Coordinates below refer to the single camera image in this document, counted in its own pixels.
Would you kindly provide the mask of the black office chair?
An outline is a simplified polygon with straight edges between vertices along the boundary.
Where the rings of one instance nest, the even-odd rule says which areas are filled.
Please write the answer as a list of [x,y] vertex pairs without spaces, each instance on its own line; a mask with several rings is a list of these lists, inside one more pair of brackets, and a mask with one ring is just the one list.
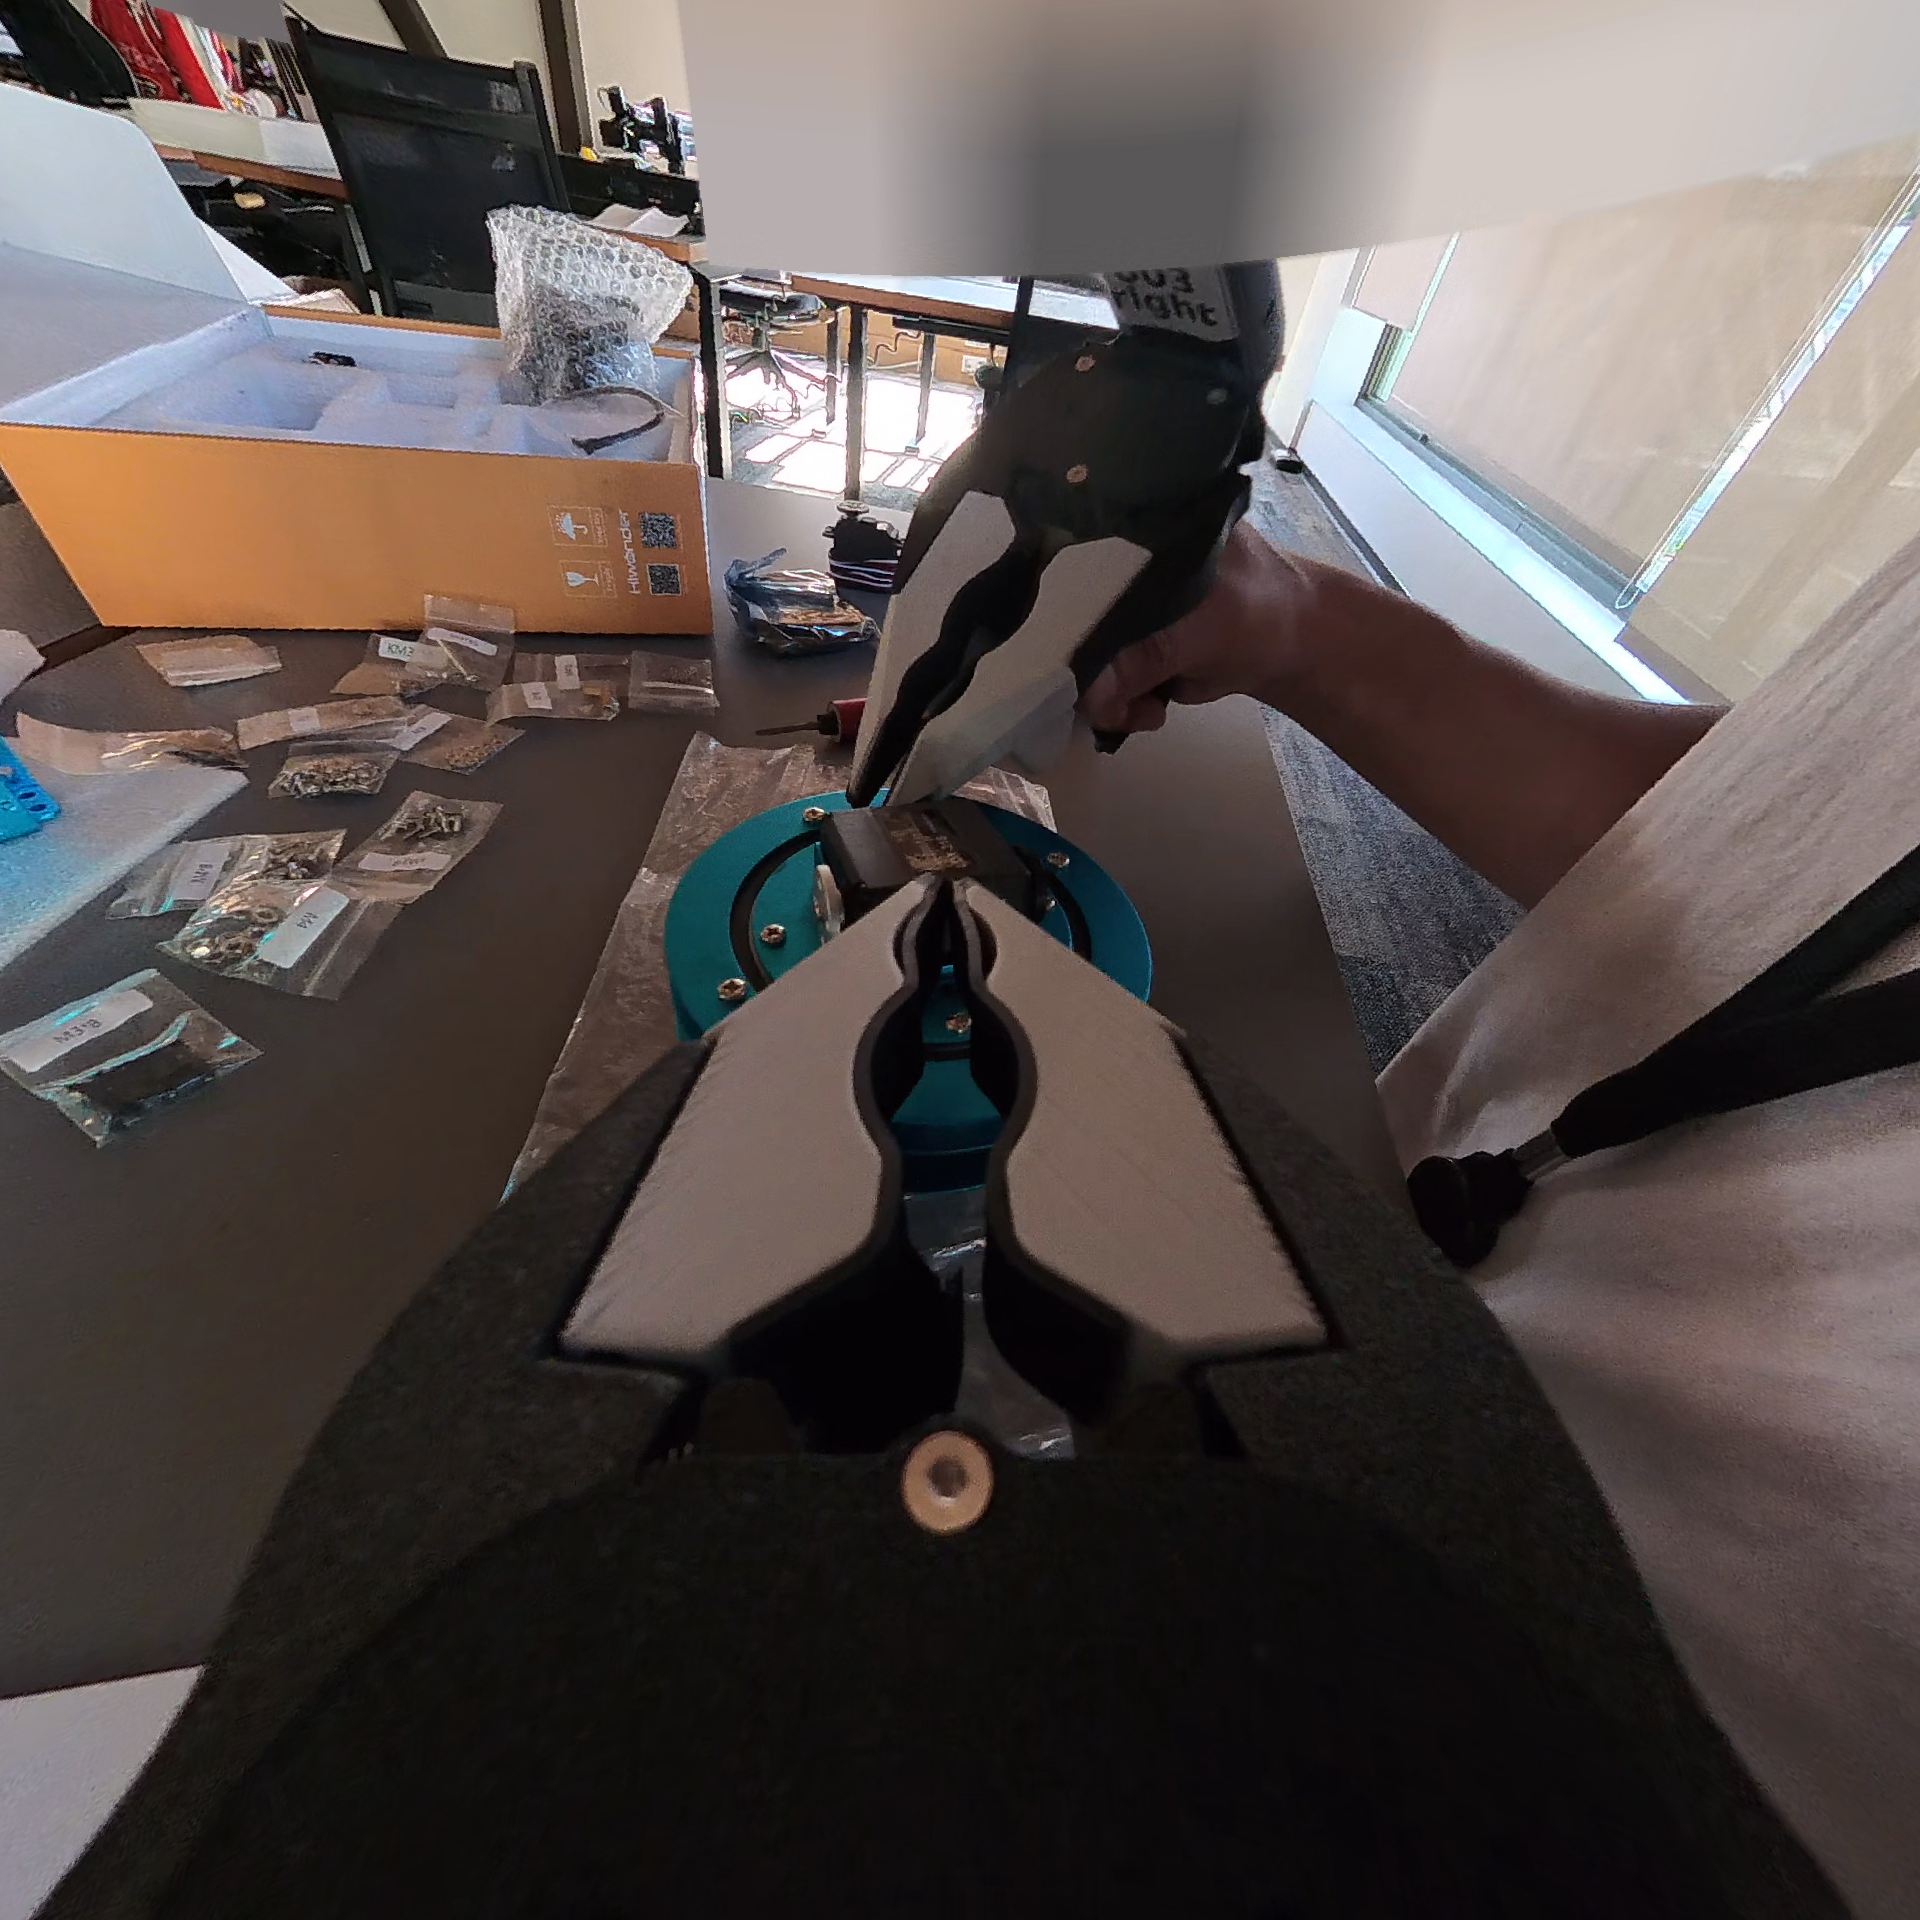
[[539,71],[409,56],[289,15],[386,319],[496,326],[489,214],[569,214]]

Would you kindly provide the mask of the person's right forearm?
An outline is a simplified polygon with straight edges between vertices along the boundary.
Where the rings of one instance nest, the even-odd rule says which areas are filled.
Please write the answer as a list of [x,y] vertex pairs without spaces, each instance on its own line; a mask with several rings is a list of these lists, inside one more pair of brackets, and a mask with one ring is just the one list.
[[1523,909],[1725,717],[1556,680],[1337,567],[1277,581],[1273,704]]

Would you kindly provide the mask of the roller window blind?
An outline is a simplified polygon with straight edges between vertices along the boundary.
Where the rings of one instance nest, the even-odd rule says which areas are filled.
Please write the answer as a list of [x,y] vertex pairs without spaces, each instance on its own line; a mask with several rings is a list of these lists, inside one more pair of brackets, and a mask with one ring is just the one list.
[[1764,177],[1448,242],[1365,395],[1629,640],[1739,698],[1917,521],[1917,158]]

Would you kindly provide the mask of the group of small screw bags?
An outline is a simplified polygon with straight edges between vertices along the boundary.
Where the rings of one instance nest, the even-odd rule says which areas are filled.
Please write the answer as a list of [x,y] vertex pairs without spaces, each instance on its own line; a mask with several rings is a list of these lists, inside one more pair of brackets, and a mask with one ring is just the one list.
[[[376,801],[395,767],[456,751],[473,774],[485,749],[513,743],[510,720],[608,723],[641,695],[646,714],[710,714],[706,656],[638,653],[577,656],[569,680],[506,680],[486,719],[366,699],[259,712],[235,727],[83,731],[20,714],[6,743],[74,777],[153,767],[249,774],[245,753],[285,751],[275,801]],[[157,954],[209,977],[242,978],[305,999],[339,999],[397,919],[489,834],[500,806],[417,791],[370,839],[345,854],[345,829],[176,839],[139,861],[130,919],[185,915]],[[259,1047],[233,1034],[170,977],[145,967],[5,1034],[5,1078],[50,1102],[97,1143],[139,1117],[249,1065]]]

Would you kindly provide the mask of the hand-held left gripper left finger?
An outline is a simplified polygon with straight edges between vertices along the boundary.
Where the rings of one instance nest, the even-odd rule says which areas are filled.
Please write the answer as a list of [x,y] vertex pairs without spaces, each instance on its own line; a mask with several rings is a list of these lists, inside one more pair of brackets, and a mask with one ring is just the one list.
[[746,1361],[784,1337],[953,1359],[897,1135],[950,935],[953,886],[913,880],[713,1030],[564,1323],[569,1359]]

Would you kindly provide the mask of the dark grey desk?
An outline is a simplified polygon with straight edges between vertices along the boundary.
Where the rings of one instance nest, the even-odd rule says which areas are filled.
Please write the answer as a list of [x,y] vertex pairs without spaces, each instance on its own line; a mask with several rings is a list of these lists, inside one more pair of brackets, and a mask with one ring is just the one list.
[[[533,725],[486,845],[340,1001],[185,974],[261,1047],[97,1145],[5,1083],[5,1697],[197,1663],[281,1486],[502,1194],[693,723]],[[1250,699],[1048,782],[1141,910],[1155,1005],[1389,1197],[1353,1009]]]

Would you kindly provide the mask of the bubble wrap bundle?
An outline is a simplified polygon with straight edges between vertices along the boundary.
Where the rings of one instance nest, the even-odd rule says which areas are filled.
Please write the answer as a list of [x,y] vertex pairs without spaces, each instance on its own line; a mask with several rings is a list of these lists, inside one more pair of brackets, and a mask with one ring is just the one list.
[[486,235],[510,399],[658,395],[653,344],[685,306],[689,269],[552,208],[493,208]]

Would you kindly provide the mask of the orange cardboard box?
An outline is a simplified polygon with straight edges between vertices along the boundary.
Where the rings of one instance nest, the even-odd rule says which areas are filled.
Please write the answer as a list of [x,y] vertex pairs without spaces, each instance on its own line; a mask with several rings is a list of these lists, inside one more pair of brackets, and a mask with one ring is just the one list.
[[713,624],[697,386],[529,407],[493,331],[245,298],[125,120],[2,95],[5,478],[100,623],[529,634]]

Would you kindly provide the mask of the white shirt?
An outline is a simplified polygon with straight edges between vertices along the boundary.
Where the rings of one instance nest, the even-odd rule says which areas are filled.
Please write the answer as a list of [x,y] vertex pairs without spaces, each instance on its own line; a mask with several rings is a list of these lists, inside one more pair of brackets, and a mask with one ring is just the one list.
[[[1384,1073],[1405,1167],[1534,1136],[1916,849],[1909,545]],[[1859,1915],[1917,1911],[1916,1069],[1544,1181],[1480,1269],[1696,1689]]]

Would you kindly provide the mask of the person's right hand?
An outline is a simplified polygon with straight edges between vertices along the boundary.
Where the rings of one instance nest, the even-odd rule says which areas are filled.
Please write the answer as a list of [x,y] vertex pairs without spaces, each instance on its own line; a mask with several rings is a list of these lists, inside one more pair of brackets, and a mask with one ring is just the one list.
[[1208,598],[1125,647],[1075,710],[1109,737],[1157,731],[1172,704],[1235,695],[1297,714],[1314,693],[1329,623],[1348,586],[1353,576],[1275,549],[1244,521],[1221,551]]

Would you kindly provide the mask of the dark foil bag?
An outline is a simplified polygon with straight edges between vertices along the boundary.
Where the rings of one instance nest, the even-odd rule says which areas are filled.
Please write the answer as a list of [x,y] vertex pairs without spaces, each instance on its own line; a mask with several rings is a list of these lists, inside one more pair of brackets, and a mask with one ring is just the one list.
[[779,546],[725,571],[726,605],[742,634],[771,656],[822,656],[877,643],[880,624],[853,609],[828,571],[787,567]]

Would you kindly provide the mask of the large clear plastic bag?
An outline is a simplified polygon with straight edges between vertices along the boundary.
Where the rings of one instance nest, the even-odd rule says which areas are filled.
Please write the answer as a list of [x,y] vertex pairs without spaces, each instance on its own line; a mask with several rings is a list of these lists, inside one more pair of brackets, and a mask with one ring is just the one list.
[[[726,749],[697,735],[682,760],[641,872],[616,915],[584,1007],[549,1074],[508,1189],[577,1138],[633,1080],[678,1042],[666,970],[666,915],[690,865],[757,815],[805,795],[838,795],[834,758],[810,749]],[[1061,1411],[992,1352],[980,1307],[986,1205],[977,1189],[906,1199],[907,1238],[966,1313],[963,1413],[1025,1457],[1069,1459]]]

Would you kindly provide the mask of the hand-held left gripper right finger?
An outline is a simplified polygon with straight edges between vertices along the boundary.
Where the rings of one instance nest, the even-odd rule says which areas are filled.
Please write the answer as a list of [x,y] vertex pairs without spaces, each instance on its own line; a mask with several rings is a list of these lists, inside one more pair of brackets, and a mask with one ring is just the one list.
[[982,1313],[1008,1361],[1240,1361],[1329,1331],[1176,1027],[974,880],[970,1064],[1001,1127]]

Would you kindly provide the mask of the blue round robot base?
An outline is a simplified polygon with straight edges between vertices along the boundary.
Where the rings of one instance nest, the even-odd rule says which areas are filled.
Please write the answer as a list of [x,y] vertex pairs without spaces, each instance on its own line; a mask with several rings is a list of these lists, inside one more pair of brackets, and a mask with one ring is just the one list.
[[[1033,877],[1026,918],[1145,1001],[1155,973],[1149,943],[1116,879],[1048,824],[992,801],[977,801],[977,808]],[[682,1041],[702,1038],[822,946],[819,839],[821,822],[838,809],[846,801],[828,794],[769,808],[690,865],[662,930]],[[1001,1117],[977,1089],[970,1030],[970,1009],[945,974],[924,1005],[922,1080],[891,1122],[907,1194],[950,1194],[986,1183]]]

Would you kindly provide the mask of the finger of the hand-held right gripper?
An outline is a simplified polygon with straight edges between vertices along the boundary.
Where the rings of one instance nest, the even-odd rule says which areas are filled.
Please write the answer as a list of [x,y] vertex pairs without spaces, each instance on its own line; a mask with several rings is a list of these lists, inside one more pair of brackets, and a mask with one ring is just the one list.
[[1003,499],[977,489],[966,491],[913,576],[898,586],[882,624],[867,710],[854,737],[854,760],[848,777],[848,802],[853,808],[873,806],[900,758],[906,758],[906,753],[884,751],[880,731],[906,691],[907,671],[940,640],[953,598],[995,566],[1016,541],[1017,529]]
[[897,777],[900,801],[945,798],[997,762],[1042,775],[1072,737],[1072,659],[1149,563],[1141,545],[1072,545],[1040,574],[1025,624],[974,663]]

